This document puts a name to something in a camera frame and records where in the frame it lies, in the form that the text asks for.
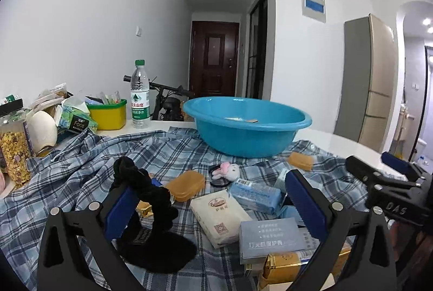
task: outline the blue gripper pad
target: blue gripper pad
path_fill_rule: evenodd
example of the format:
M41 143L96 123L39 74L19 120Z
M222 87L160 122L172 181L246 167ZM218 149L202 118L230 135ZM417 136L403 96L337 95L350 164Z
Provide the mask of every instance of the blue gripper pad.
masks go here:
M394 157L391 153L383 152L380 159L382 160L382 163L393 168L395 171L398 171L403 175L410 171L410 166L407 161Z
M295 205L311 236L323 242L328 236L326 216L308 193L305 183L300 182L292 171L288 172L285 178L287 195Z
M108 241L122 236L138 202L136 193L127 187L105 219L104 235Z

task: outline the white oval object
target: white oval object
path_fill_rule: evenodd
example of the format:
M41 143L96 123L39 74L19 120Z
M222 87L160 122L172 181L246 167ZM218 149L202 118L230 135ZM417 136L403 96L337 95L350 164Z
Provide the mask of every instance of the white oval object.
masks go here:
M53 147L57 142L57 126L46 112L35 113L27 122L33 151L38 153L46 146Z

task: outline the yellow and green container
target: yellow and green container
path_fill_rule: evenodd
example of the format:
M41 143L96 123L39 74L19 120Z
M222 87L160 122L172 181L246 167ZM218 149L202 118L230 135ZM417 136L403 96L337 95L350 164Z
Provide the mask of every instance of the yellow and green container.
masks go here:
M126 99L117 104L87 104L87 108L98 130L119 130L126 124Z

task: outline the dark doorway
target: dark doorway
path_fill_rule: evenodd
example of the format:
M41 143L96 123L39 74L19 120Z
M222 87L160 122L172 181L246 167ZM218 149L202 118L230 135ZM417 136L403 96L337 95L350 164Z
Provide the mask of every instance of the dark doorway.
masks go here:
M265 78L266 40L268 34L268 0L259 0L250 14L250 48L246 97L261 99Z
M190 90L196 97L234 96L239 24L193 21Z

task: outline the plaid cloth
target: plaid cloth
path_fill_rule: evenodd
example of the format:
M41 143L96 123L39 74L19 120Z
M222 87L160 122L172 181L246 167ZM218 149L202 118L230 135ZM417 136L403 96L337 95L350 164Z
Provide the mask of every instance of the plaid cloth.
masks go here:
M323 184L330 201L338 200L347 208L365 210L366 189L344 168L344 159L335 157L309 141L292 143L279 156L245 159L226 156L207 146L193 129L172 128L168 133L154 131L116 138L82 133L62 150L53 150L44 158L28 160L30 182L0 201L0 248L21 280L36 290L36 271L40 239L51 208L63 211L82 210L90 202L103 201L113 182L113 163L128 156L139 168L166 183L186 170L196 170L206 177L206 186L198 195L219 191L209 185L210 166L230 161L241 168L241 177L253 182L274 185L279 173L293 169L285 158L297 151L314 156L313 170L304 175ZM194 241L198 253L194 260L174 275L152 274L128 264L146 290L256 290L252 278L243 276L239 264L239 245L233 243L215 250L204 235L193 213L190 201L176 202L179 217L172 231ZM269 218L249 211L258 220ZM151 227L152 219L142 219ZM80 240L90 270L98 284L107 287L90 249Z

